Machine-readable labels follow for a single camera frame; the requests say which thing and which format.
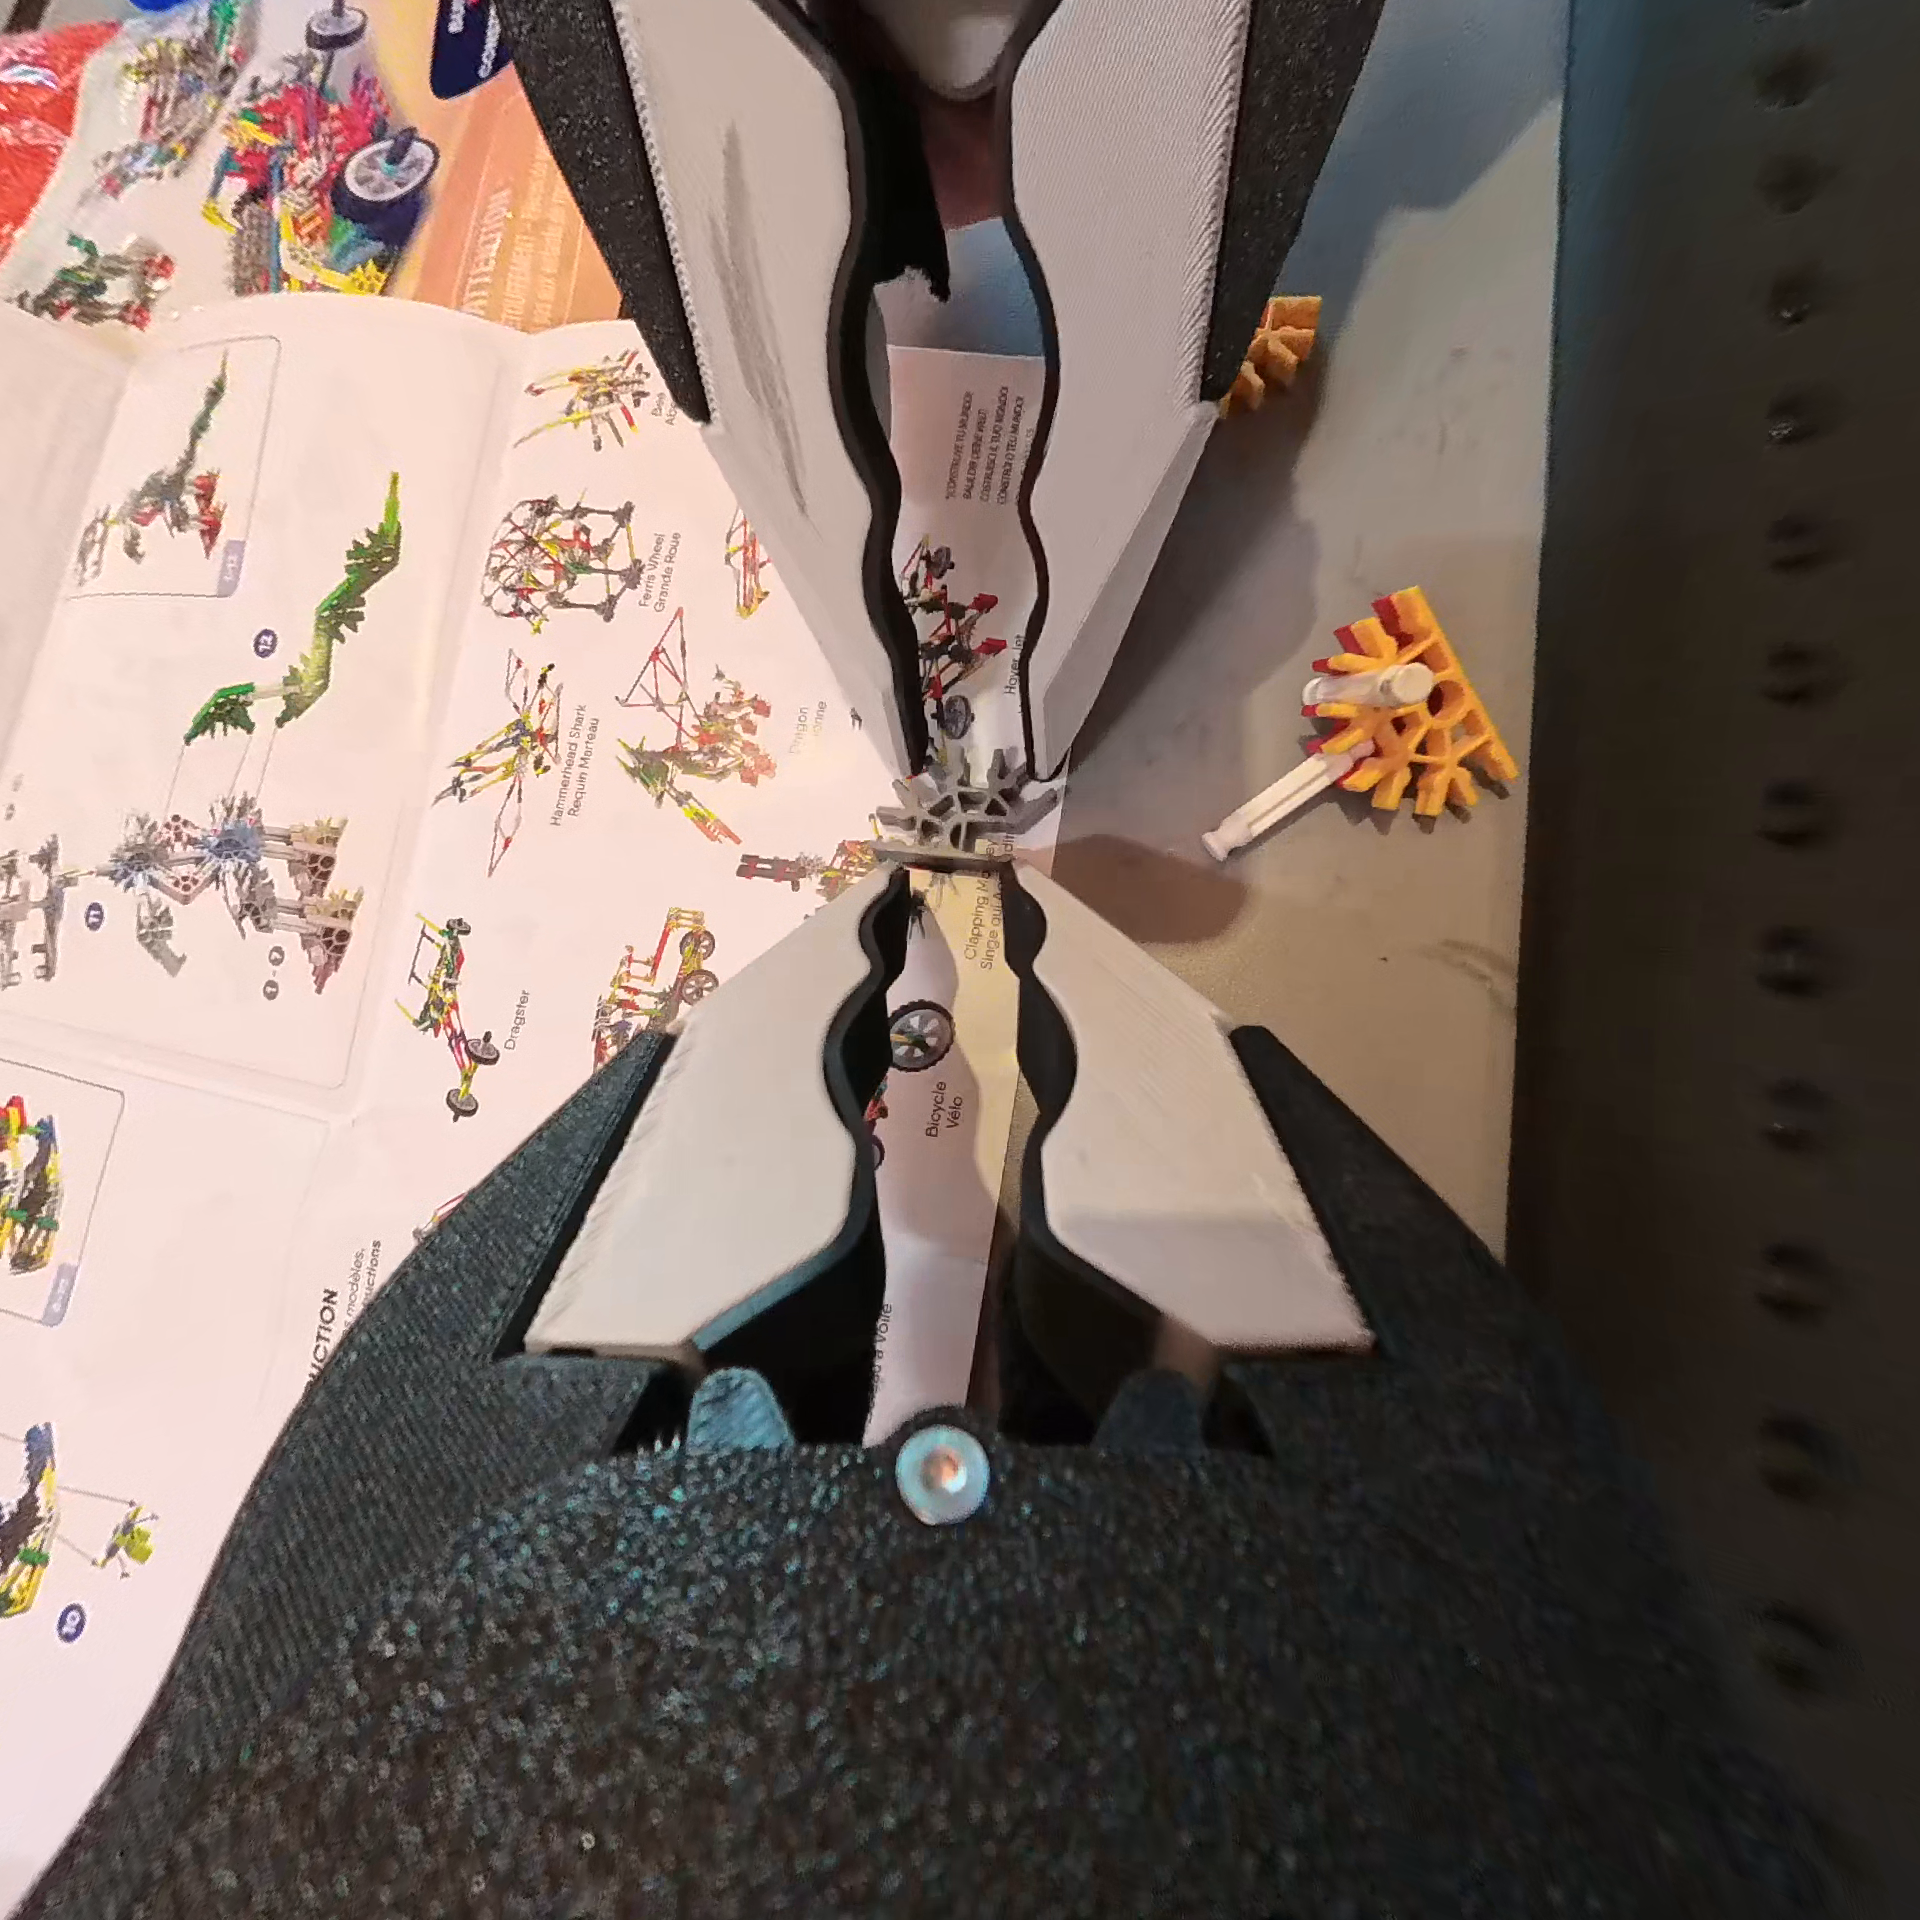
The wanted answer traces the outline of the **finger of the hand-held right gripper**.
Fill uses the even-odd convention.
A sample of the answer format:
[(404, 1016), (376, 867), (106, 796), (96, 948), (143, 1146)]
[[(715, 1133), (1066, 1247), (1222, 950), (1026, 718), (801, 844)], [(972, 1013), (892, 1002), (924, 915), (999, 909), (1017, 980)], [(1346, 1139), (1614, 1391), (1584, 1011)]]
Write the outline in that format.
[(614, 6), (704, 383), (704, 440), (868, 742), (929, 754), (873, 390), (879, 224), (857, 95), (795, 5)]
[(1203, 366), (1250, 11), (1032, 5), (1004, 52), (1007, 227), (1048, 352), (1019, 487), (1040, 776), (1072, 754), (1212, 435)]

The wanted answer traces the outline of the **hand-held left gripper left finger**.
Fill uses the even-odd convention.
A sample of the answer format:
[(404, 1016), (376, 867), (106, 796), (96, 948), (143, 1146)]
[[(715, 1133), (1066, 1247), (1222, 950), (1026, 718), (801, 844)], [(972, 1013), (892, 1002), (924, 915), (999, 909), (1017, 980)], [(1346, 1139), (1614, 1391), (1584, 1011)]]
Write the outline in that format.
[(882, 1245), (867, 1108), (910, 879), (873, 870), (702, 998), (644, 1093), (527, 1333), (531, 1352), (823, 1362), (831, 1310), (873, 1351)]

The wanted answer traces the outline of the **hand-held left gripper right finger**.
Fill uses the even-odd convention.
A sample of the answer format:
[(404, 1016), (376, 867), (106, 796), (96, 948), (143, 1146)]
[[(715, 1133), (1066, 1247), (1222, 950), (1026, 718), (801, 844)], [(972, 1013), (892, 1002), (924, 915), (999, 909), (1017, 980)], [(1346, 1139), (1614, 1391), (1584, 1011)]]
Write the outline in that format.
[(1242, 1360), (1377, 1343), (1235, 1026), (1054, 877), (1002, 877), (1017, 1061), (1036, 1100), (1017, 1331), (1097, 1419), (1139, 1374), (1210, 1402)]

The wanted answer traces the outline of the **grey snowflake connector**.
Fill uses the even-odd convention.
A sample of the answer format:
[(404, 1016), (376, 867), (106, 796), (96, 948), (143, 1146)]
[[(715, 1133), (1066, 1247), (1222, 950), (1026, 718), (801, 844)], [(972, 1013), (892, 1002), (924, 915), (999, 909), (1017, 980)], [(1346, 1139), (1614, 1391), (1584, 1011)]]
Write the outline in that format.
[(1062, 782), (1038, 779), (1026, 762), (996, 748), (975, 773), (930, 764), (895, 779), (895, 802), (875, 808), (872, 851), (930, 874), (983, 874), (1063, 802)]

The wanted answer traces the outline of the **colourful cardboard toy box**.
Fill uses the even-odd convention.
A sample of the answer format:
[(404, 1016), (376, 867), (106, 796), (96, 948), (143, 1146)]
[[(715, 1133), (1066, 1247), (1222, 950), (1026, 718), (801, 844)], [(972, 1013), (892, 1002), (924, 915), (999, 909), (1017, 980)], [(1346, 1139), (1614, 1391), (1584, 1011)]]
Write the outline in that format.
[(274, 294), (618, 312), (502, 5), (4, 5), (2, 69), (4, 304), (120, 340)]

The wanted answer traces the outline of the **yellow snowflake connector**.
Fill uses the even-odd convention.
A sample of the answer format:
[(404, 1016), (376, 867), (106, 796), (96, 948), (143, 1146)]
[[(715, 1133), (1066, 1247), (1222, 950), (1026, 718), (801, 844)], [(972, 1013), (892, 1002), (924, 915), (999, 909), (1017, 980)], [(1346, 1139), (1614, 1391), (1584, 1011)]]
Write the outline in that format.
[(1313, 359), (1321, 325), (1320, 294), (1274, 294), (1217, 411), (1222, 418), (1254, 413), (1272, 394), (1288, 394)]

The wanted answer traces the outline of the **white printed instruction sheet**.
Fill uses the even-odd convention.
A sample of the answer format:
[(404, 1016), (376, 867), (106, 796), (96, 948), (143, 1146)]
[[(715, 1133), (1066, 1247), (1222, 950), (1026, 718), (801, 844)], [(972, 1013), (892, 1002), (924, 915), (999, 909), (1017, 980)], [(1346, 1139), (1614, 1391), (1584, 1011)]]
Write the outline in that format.
[(892, 784), (635, 327), (4, 325), (4, 1722), (121, 1738), (376, 1286)]

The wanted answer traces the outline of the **red toy connector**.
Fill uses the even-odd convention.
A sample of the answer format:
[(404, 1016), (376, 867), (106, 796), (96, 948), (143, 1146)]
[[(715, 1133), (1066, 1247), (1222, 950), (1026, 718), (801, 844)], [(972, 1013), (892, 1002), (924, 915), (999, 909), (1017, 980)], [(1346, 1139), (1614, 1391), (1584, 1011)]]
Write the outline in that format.
[(1400, 662), (1422, 662), (1436, 674), (1438, 685), (1427, 708), (1336, 708), (1336, 718), (1310, 716), (1321, 730), (1316, 752), (1355, 752), (1366, 742), (1375, 748), (1380, 741), (1379, 730), (1385, 730), (1390, 752), (1419, 759), (1441, 748), (1451, 748), (1472, 732), (1465, 682), (1419, 587), (1377, 599), (1369, 618), (1338, 629), (1328, 652), (1313, 660), (1313, 677), (1321, 672), (1359, 674), (1375, 664)]

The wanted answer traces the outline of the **yellow fan connector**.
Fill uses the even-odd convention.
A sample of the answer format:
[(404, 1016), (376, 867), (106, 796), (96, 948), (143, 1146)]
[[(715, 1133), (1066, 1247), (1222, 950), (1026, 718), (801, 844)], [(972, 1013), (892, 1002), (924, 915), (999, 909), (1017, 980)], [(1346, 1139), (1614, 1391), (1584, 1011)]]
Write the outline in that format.
[(1314, 754), (1348, 762), (1336, 784), (1379, 812), (1465, 818), (1484, 787), (1504, 791), (1521, 774), (1419, 587), (1336, 630), (1332, 652), (1313, 662), (1304, 716), (1316, 727)]

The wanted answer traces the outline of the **short white plastic rod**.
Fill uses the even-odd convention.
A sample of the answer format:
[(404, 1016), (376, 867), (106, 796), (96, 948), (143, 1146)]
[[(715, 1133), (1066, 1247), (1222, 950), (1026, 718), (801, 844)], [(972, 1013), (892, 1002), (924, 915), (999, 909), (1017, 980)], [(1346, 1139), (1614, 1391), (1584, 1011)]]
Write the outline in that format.
[(1438, 678), (1424, 662), (1375, 664), (1359, 674), (1321, 672), (1304, 685), (1304, 712), (1338, 718), (1336, 708), (1427, 708)]

